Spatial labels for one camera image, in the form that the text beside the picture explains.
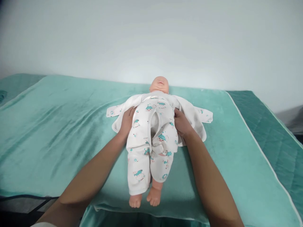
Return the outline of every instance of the forearm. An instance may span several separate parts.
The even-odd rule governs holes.
[[[127,137],[119,133],[108,142],[74,177],[59,197],[63,204],[85,203],[87,206],[103,186]]]
[[[197,190],[210,224],[243,226],[230,190],[198,134],[193,132],[184,139],[191,158]]]

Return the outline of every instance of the hand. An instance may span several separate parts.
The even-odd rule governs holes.
[[[175,126],[178,134],[182,137],[194,132],[195,130],[190,125],[184,113],[175,108]]]
[[[131,107],[127,111],[124,112],[121,128],[118,132],[119,135],[123,135],[124,137],[127,137],[129,134],[130,129],[133,125],[133,115],[135,113],[137,107]]]

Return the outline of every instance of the pajama leg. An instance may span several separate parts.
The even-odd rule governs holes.
[[[150,144],[148,142],[147,118],[142,114],[134,115],[126,149],[128,151],[128,188],[130,195],[139,195],[149,187],[151,174],[149,169]]]
[[[152,140],[150,168],[152,177],[159,183],[166,180],[178,149],[177,130],[173,125],[174,118],[164,124]]]

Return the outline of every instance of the baby doll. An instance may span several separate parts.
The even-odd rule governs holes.
[[[156,77],[149,91],[148,94],[134,95],[124,104],[107,110],[108,117],[111,117],[137,106],[126,144],[129,205],[137,208],[141,205],[142,193],[149,187],[151,176],[152,187],[147,201],[152,206],[159,205],[163,182],[169,175],[174,153],[178,146],[185,145],[175,128],[174,109],[178,108],[185,114],[203,141],[206,132],[202,122],[212,121],[212,112],[196,108],[181,97],[169,95],[165,77]],[[113,123],[112,128],[116,132],[120,129],[122,116],[120,114]]]

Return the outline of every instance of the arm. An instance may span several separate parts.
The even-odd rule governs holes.
[[[184,138],[197,190],[211,226],[241,226],[239,211],[221,173],[185,115],[175,109],[175,126]]]
[[[93,197],[103,186],[114,162],[122,151],[133,122],[135,108],[123,115],[118,134],[99,151],[74,177],[57,201],[38,222],[48,222],[57,227],[75,226]]]

